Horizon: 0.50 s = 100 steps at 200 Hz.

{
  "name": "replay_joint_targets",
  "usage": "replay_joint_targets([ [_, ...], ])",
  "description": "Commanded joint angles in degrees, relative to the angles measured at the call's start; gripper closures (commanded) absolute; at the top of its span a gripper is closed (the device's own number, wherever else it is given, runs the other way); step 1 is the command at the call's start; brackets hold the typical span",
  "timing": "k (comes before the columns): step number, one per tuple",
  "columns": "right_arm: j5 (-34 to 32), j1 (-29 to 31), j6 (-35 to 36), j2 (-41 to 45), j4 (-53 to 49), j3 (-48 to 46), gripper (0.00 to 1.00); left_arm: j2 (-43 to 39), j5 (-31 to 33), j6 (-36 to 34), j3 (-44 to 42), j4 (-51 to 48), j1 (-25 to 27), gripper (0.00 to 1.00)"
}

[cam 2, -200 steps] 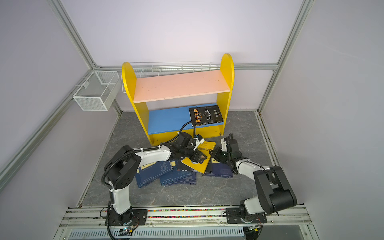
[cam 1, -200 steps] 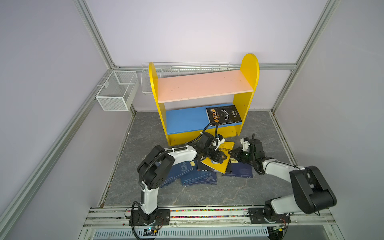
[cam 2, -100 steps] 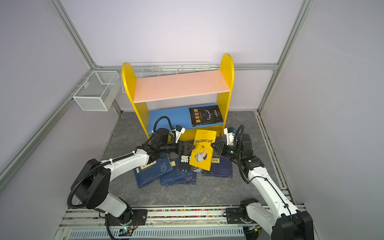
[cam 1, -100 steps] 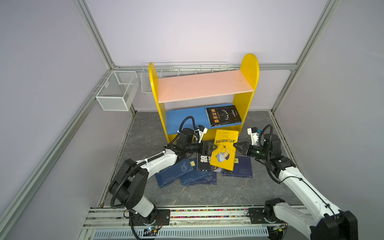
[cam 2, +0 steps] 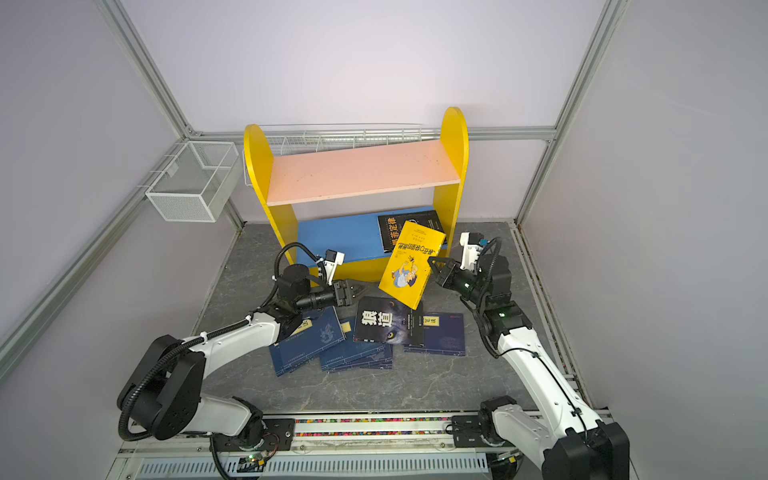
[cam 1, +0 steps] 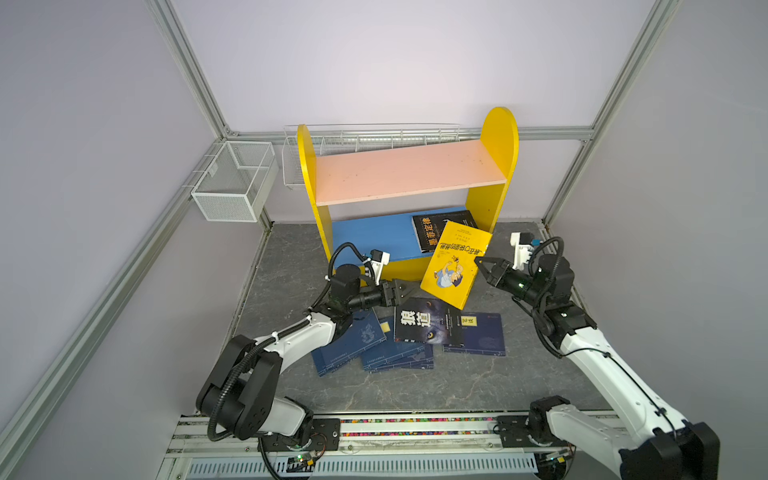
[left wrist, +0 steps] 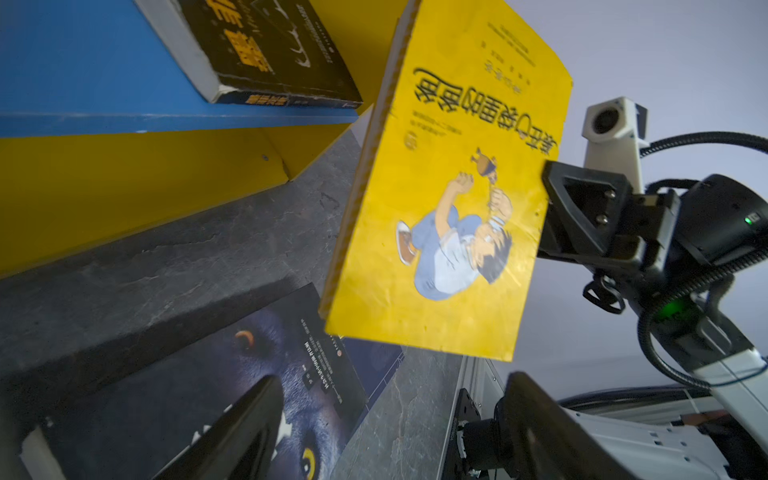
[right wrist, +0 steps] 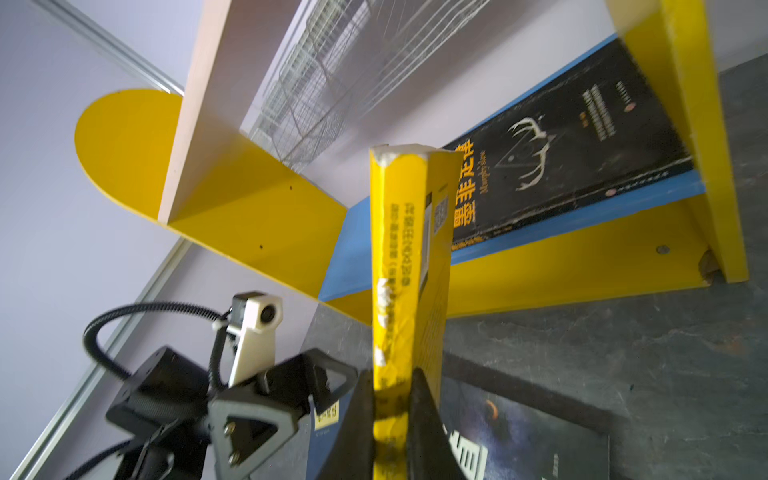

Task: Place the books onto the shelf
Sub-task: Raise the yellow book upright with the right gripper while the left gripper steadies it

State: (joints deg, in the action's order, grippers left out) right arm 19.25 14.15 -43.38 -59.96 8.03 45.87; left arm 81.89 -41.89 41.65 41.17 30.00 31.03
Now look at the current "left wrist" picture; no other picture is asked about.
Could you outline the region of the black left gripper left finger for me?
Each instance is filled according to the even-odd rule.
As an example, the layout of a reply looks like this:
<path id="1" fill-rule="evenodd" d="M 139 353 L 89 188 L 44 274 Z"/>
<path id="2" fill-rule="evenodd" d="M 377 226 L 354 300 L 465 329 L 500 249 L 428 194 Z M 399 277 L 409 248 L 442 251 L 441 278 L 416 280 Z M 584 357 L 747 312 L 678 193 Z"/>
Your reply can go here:
<path id="1" fill-rule="evenodd" d="M 265 479 L 283 412 L 283 390 L 263 377 L 158 479 Z"/>

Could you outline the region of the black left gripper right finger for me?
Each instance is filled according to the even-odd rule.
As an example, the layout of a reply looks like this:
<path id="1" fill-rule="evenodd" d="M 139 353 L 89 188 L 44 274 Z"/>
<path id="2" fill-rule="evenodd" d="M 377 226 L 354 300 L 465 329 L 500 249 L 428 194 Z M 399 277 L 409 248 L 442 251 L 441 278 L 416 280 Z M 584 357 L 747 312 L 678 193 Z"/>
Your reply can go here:
<path id="1" fill-rule="evenodd" d="M 503 401 L 520 479 L 632 479 L 533 379 L 509 375 Z"/>

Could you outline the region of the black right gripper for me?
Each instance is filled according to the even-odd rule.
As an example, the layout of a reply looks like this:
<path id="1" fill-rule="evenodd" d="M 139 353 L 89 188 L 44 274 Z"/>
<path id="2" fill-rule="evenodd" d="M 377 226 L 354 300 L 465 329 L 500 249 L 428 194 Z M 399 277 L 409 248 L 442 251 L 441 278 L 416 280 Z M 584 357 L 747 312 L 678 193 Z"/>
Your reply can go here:
<path id="1" fill-rule="evenodd" d="M 626 176 L 548 161 L 542 183 L 549 203 L 539 253 L 606 256 L 632 195 Z M 629 207 L 621 231 L 640 238 L 645 251 L 636 273 L 615 280 L 635 312 L 698 271 L 767 243 L 767 201 L 723 175 L 652 183 Z"/>

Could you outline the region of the dark wolf cover book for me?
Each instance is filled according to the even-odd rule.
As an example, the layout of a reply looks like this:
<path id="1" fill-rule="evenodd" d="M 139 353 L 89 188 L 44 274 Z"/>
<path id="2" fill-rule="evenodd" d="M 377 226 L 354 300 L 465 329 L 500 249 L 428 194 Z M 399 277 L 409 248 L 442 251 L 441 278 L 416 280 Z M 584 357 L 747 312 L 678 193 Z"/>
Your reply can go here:
<path id="1" fill-rule="evenodd" d="M 271 479 L 326 479 L 368 403 L 341 340 L 306 285 L 103 390 L 49 414 L 23 441 L 34 479 L 150 479 L 259 380 L 283 407 Z"/>

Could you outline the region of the yellow cartoon cover book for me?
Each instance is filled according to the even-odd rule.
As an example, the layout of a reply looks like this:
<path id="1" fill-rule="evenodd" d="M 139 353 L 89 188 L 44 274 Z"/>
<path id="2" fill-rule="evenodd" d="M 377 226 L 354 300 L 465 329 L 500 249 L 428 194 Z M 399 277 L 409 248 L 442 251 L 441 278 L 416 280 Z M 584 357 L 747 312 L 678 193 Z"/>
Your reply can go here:
<path id="1" fill-rule="evenodd" d="M 412 1 L 320 303 L 330 334 L 509 361 L 573 82 L 503 1 Z"/>

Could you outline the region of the black book with yellow title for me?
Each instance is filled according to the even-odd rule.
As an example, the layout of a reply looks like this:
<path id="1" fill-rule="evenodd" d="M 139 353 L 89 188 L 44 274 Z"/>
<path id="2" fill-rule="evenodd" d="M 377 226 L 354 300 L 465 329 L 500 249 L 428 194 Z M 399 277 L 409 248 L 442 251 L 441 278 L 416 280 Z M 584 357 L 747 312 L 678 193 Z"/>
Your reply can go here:
<path id="1" fill-rule="evenodd" d="M 308 1 L 140 1 L 137 6 L 210 103 L 338 109 L 363 103 Z"/>

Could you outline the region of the navy book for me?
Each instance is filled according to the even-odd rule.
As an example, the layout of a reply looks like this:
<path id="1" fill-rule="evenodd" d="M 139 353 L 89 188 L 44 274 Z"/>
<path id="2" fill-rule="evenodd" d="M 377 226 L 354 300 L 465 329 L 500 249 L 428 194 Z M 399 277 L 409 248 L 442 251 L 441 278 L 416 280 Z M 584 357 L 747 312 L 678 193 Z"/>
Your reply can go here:
<path id="1" fill-rule="evenodd" d="M 394 377 L 405 355 L 399 345 L 347 337 L 343 339 L 343 344 L 367 397 L 357 424 L 360 426 Z"/>

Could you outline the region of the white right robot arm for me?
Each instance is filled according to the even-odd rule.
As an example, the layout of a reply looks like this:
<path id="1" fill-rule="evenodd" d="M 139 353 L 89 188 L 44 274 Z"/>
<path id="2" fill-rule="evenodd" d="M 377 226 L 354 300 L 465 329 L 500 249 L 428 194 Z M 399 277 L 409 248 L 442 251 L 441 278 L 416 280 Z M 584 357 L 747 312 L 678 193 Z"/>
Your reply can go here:
<path id="1" fill-rule="evenodd" d="M 517 372 L 487 419 L 460 390 L 442 477 L 765 478 L 767 359 L 720 304 L 767 258 L 766 201 L 722 175 L 636 193 L 622 174 L 549 163 L 542 180 L 540 256 L 589 269 L 592 304 L 631 308 L 644 356 L 671 383 L 558 402 Z"/>

